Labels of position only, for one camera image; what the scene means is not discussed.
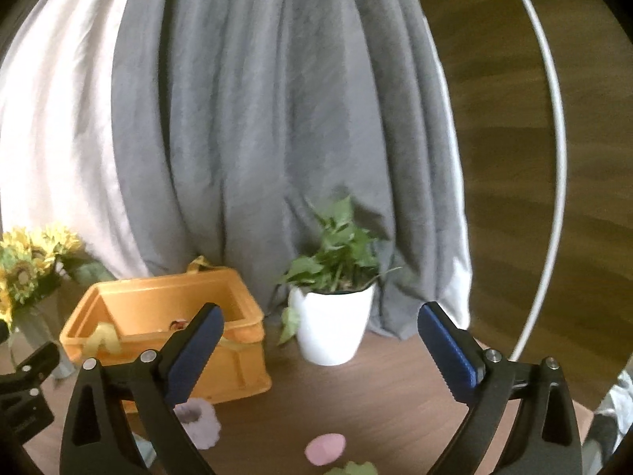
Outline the white plant pot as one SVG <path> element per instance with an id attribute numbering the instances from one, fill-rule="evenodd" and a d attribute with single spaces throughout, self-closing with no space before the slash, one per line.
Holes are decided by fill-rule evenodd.
<path id="1" fill-rule="evenodd" d="M 298 315 L 296 339 L 308 363 L 341 366 L 356 354 L 365 334 L 375 285 L 352 293 L 305 293 L 293 287 L 289 308 Z"/>

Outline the sunflower bouquet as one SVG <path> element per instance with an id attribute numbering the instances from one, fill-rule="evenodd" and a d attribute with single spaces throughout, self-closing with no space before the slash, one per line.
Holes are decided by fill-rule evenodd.
<path id="1" fill-rule="evenodd" d="M 114 278 L 68 227 L 13 228 L 1 235 L 1 322 L 14 330 L 65 279 L 88 287 Z"/>

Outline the orange plastic storage crate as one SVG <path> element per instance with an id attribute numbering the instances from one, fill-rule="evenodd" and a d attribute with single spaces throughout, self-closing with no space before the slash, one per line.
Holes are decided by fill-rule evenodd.
<path id="1" fill-rule="evenodd" d="M 105 366 L 128 363 L 148 348 L 159 350 L 206 302 L 222 310 L 224 331 L 191 396 L 218 404 L 266 392 L 271 378 L 264 314 L 232 268 L 190 266 L 182 275 L 95 283 L 65 322 L 59 341 L 73 363 L 92 356 Z"/>

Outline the green soft toy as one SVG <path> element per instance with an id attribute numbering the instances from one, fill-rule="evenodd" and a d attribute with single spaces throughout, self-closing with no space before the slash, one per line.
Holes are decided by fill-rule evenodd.
<path id="1" fill-rule="evenodd" d="M 332 467 L 325 475 L 379 475 L 379 472 L 371 462 L 356 463 L 349 461 L 344 466 Z"/>

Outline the pink soft egg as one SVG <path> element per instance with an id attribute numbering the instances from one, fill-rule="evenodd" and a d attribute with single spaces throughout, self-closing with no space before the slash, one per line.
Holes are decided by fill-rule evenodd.
<path id="1" fill-rule="evenodd" d="M 341 433 L 325 433 L 311 440 L 303 453 L 313 466 L 328 466 L 345 452 L 347 439 Z"/>

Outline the grey ribbed vase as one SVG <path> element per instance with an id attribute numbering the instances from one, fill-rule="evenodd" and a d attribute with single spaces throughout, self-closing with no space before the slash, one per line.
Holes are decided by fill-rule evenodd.
<path id="1" fill-rule="evenodd" d="M 63 310 L 58 291 L 36 304 L 29 304 L 14 314 L 14 324 L 34 350 L 47 342 L 57 345 L 60 360 L 58 366 L 51 372 L 51 376 L 56 381 L 69 378 L 75 371 L 74 363 L 69 359 L 59 341 L 60 333 L 68 317 L 69 314 Z"/>

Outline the grey curtain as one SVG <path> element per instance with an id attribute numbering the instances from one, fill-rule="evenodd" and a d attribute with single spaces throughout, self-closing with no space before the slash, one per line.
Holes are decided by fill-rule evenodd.
<path id="1" fill-rule="evenodd" d="M 371 328 L 408 338 L 430 300 L 469 326 L 464 177 L 419 0 L 128 0 L 112 115 L 125 276 L 204 256 L 273 313 L 313 209 L 348 196 L 380 240 Z"/>

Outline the white sheer curtain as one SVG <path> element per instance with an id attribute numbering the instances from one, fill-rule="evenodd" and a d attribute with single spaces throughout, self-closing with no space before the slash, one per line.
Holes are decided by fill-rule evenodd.
<path id="1" fill-rule="evenodd" d="M 146 277 L 118 180 L 114 54 L 128 0 L 39 0 L 1 65 L 1 223 L 68 227 L 117 278 Z"/>

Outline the green potted plant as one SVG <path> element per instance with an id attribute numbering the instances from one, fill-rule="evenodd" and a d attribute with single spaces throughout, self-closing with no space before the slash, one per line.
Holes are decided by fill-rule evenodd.
<path id="1" fill-rule="evenodd" d="M 277 345 L 295 337 L 298 315 L 289 308 L 293 287 L 305 293 L 341 294 L 362 291 L 399 269 L 384 267 L 378 256 L 380 239 L 372 230 L 358 224 L 352 198 L 346 196 L 322 209 L 310 208 L 320 227 L 318 248 L 291 260 L 278 283 L 289 289 L 288 300 L 281 314 L 281 330 Z"/>

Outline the lilac knitted cup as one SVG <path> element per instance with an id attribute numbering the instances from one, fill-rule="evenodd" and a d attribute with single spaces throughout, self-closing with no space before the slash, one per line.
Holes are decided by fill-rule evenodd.
<path id="1" fill-rule="evenodd" d="M 221 425 L 214 407 L 207 400 L 191 398 L 177 404 L 174 413 L 198 450 L 207 450 L 217 445 Z"/>

